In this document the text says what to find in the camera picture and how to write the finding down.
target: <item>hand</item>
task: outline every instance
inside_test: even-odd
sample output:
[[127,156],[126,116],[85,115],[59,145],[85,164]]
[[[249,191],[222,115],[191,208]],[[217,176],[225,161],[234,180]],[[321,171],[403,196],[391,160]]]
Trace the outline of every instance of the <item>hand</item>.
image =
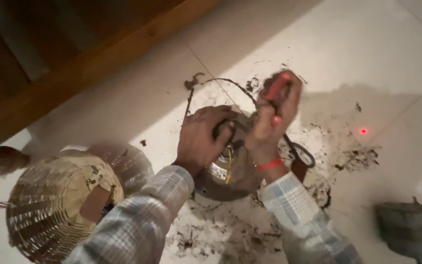
[[180,131],[177,159],[173,165],[184,167],[192,177],[213,163],[232,135],[233,123],[222,129],[216,139],[213,129],[223,120],[235,117],[230,106],[208,106],[185,118]]
[[[265,99],[271,84],[281,73],[289,73],[291,79],[280,90],[272,104],[278,108],[278,113],[273,105]],[[264,82],[256,103],[257,116],[253,128],[245,139],[245,147],[249,150],[257,165],[266,165],[279,156],[278,141],[282,138],[287,128],[297,113],[297,106],[301,98],[302,81],[290,70],[276,73]],[[281,116],[281,122],[273,127],[273,116]]]

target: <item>red wrist string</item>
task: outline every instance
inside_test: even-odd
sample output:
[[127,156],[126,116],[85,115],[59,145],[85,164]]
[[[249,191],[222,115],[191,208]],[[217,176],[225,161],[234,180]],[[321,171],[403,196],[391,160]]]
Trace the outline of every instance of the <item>red wrist string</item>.
[[277,157],[276,159],[270,161],[270,163],[265,165],[257,165],[256,170],[257,171],[264,171],[266,169],[269,169],[274,166],[283,165],[283,161],[281,160],[281,157]]

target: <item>white tile floor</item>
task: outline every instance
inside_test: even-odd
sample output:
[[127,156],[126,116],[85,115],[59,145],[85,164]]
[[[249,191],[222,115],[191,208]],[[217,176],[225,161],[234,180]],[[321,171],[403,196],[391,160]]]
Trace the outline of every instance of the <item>white tile floor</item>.
[[[410,201],[413,195],[422,202],[422,0],[224,0],[7,145],[44,157],[67,146],[116,139],[141,148],[158,171],[175,158],[188,97],[185,80],[203,72],[201,81],[223,77],[244,86],[255,77],[258,88],[285,68],[307,81],[289,135],[317,158],[308,183],[330,179],[329,213],[366,263],[415,263],[390,252],[379,239],[372,205]],[[245,113],[254,110],[228,83],[198,87],[192,112],[219,104],[236,105]],[[369,132],[361,134],[361,128]],[[343,151],[360,147],[375,147],[379,165],[351,172],[334,168],[347,160]],[[0,201],[7,200],[20,173],[0,178]],[[278,239],[266,239],[259,248],[241,233],[249,226],[258,227],[253,235],[272,231],[274,220],[250,198],[224,203],[212,213],[207,206],[213,203],[187,202],[168,234],[161,263],[226,263],[221,255],[232,259],[245,250],[244,240],[253,250],[241,261],[285,263],[284,255],[274,252]],[[211,227],[212,217],[217,229]],[[194,248],[180,252],[176,232],[191,229]],[[206,258],[201,249],[216,254]],[[0,209],[0,264],[6,263],[28,261],[9,247]]]

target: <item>checkered shirt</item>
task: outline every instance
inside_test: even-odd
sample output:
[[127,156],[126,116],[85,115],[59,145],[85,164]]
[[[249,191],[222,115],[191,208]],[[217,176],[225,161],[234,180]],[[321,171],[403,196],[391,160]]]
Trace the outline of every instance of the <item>checkered shirt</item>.
[[[191,175],[167,166],[137,194],[117,205],[65,264],[157,264],[172,221],[194,189]],[[262,198],[284,227],[291,264],[356,264],[355,248],[333,226],[291,173],[265,187]]]

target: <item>red-handled scissors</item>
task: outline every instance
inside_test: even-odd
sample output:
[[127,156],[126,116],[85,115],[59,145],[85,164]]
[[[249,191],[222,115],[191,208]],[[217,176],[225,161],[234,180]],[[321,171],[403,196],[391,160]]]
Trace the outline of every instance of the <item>red-handled scissors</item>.
[[[269,101],[274,101],[276,96],[279,94],[281,89],[284,88],[284,86],[287,85],[288,81],[291,80],[291,75],[289,72],[282,72],[278,75],[276,80],[273,82],[273,84],[270,86],[270,90],[268,91],[268,94],[266,95],[266,99]],[[276,115],[271,118],[271,125],[273,127],[277,127],[279,124],[281,124],[281,116],[278,115],[278,109],[276,109]]]

